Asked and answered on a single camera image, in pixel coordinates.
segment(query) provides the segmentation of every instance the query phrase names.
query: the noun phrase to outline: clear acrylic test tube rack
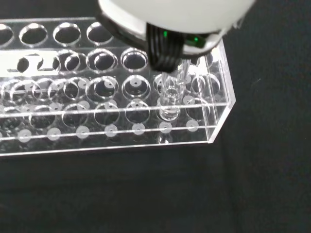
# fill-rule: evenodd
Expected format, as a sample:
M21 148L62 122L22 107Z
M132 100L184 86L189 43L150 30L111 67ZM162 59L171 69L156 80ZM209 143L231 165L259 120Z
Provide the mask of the clear acrylic test tube rack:
M221 41L163 119L164 74L90 17L1 20L0 63L0 155L212 143L235 103Z

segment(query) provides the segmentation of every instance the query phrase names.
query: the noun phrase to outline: black cloth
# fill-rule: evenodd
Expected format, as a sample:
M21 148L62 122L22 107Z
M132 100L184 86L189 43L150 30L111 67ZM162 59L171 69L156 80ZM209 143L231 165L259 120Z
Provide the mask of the black cloth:
M0 17L97 11L13 0ZM260 0L225 37L237 103L212 145L2 158L0 232L311 232L310 12Z

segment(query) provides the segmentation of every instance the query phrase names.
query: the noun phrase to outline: glass vial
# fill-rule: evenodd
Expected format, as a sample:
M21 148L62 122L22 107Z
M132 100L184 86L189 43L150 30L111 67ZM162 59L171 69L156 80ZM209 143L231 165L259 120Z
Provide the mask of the glass vial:
M178 118L182 99L186 89L186 76L190 60L181 60L177 69L172 73L162 73L162 87L160 96L160 116L165 121Z

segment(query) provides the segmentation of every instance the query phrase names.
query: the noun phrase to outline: round hole in acrylic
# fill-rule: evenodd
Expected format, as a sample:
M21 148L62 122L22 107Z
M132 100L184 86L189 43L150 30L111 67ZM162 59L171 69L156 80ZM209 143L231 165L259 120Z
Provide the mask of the round hole in acrylic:
M34 108L35 113L46 113L51 112L51 108L47 105L37 106ZM36 129L45 129L53 124L55 121L55 115L51 112L50 115L44 116L29 116L30 124Z
M149 119L150 110L140 109L148 108L148 105L139 99L131 101L126 108L128 110L125 111L125 116L131 123L139 124L146 122Z
M194 120L204 120L204 117L208 117L210 113L210 108L207 105L205 100L201 100L199 98L195 98L192 104L196 105L195 107L187 108L186 112L189 117Z
M19 33L19 39L21 42L29 47L41 45L47 38L47 30L44 26L37 23L27 25Z
M62 115L63 123L69 127L78 127L86 123L88 115L83 113L79 113L78 110L86 110L84 106L79 104L70 104L68 105L64 111L70 112L74 111L74 113L64 113Z
M208 79L211 85L212 95L217 95L220 91L220 82L218 78L213 74L209 74Z
M110 32L99 22L92 23L86 30L86 35L96 46L105 45L113 39Z
M12 29L4 24L0 24L0 48L8 46L14 39Z
M81 38L81 31L74 23L62 23L54 29L54 40L62 46L70 46Z
M86 68L86 56L73 50L61 50L53 62L53 68L59 71L80 71Z
M113 102L106 102L98 105L96 110L105 110L105 109L117 109L118 107ZM120 117L118 111L115 112L102 112L102 113L94 113L95 121L100 125L111 125L115 124Z
M101 102L112 99L118 88L118 81L114 77L102 76L89 82L86 95L92 101Z
M42 78L39 79L34 85L30 86L32 88L32 95L40 101L45 101L49 99L49 86L53 83L52 79Z
M20 111L15 107L8 107L4 110L6 114L18 114ZM12 131L21 125L24 118L22 116L18 117L2 117L0 118L0 129L4 131Z
M150 84L140 75L131 75L123 82L122 93L128 99L144 99L150 94Z
M130 72L140 72L148 64L147 54L138 49L129 48L122 53L121 64Z
M95 49L86 56L87 66L96 73L112 71L118 64L117 57L105 49Z

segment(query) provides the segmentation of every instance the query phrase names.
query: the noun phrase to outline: circular hole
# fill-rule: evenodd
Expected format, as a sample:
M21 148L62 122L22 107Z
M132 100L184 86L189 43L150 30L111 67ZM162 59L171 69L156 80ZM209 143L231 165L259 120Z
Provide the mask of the circular hole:
M96 107L96 110L99 109L106 109L107 104L103 103ZM109 108L115 108L117 109L117 106L109 103ZM111 125L118 121L120 117L119 112L107 112L107 113L95 113L94 118L96 122L100 125Z
M23 84L15 84L10 93L11 101L13 102L19 102L26 98L28 91L26 90L25 85Z
M63 46L70 46L80 39L81 32L74 23L62 23L55 28L53 37L57 43Z
M200 93L205 89L206 81L202 76L195 77L192 80L191 87L195 93Z
M86 65L86 56L83 53L75 53L66 58L64 63L68 71L84 70Z
M111 76L93 79L86 87L87 97L95 102L108 100L114 97L118 90L118 82Z
M52 68L53 68L54 70L59 70L60 67L61 67L61 64L60 64L60 62L59 62L58 57L54 57L53 64L52 64Z
M78 110L86 110L84 106L79 104L71 104L65 108L65 112L67 111L78 111ZM77 127L83 125L87 121L87 114L73 114L73 113L65 113L62 115L63 123L69 127Z
M0 24L0 47L7 46L13 40L13 31L10 27Z
M48 97L50 99L53 99L54 97L59 96L64 86L64 82L65 82L65 79L56 79L50 84L48 88Z
M33 47L42 44L48 38L48 32L44 26L32 23L20 31L19 38L23 44Z
M35 113L38 112L50 112L49 106L39 106L36 107L34 110ZM45 129L53 124L55 121L55 115L48 115L48 116L29 116L30 124L36 129Z
M64 87L64 93L69 99L76 99L79 95L79 88L75 84L69 83Z
M86 31L88 39L95 45L104 45L112 40L112 35L100 23L95 22Z
M60 71L83 70L86 68L86 57L83 53L61 50L53 62L53 68Z
M203 106L203 104L205 104L205 101L195 99L194 104L198 104L198 106L186 109L187 115L190 116L192 119L203 120L204 114L206 114L207 116L209 115L210 113L209 107Z
M20 113L19 110L11 108L5 111L6 114L16 114ZM5 130L5 131L11 131L13 129L16 129L22 121L24 120L23 117L3 117L0 118L0 129Z
M29 61L27 58L23 57L18 61L17 70L20 73L24 73L29 67Z
M135 124L143 123L148 120L150 116L150 110L149 109L139 109L139 110L133 110L133 106L140 106L140 107L148 107L148 105L140 100L134 100L130 102L126 108L130 109L130 111L125 111L126 118Z
M146 53L138 49L127 49L121 55L121 64L130 72L142 71L147 63Z
M71 100L77 99L80 96L79 85L81 86L81 83L86 83L86 81L80 77L73 77L67 80L64 84L65 96Z
M19 82L20 82L20 80L16 80L16 79L4 82L1 85L1 91L0 91L1 92L1 98L3 100L10 100L12 87Z
M79 63L80 63L79 57L75 55L71 55L66 59L65 67L67 70L72 71L72 70L75 70L79 66Z
M211 85L211 91L212 91L212 95L217 95L220 91L220 82L217 79L216 76L209 74L208 75L209 78L209 83Z
M32 86L32 94L36 99L41 101L49 99L49 86L52 84L52 79L43 78Z
M118 64L117 57L105 49L91 51L86 57L87 66L97 73L112 71Z
M150 94L150 84L140 75L131 75L123 82L122 92L130 99L144 99Z
M154 88L158 93L161 93L162 88L162 74L159 74L154 79Z
M113 67L114 65L114 58L106 53L99 54L95 60L95 67L97 70L107 70Z

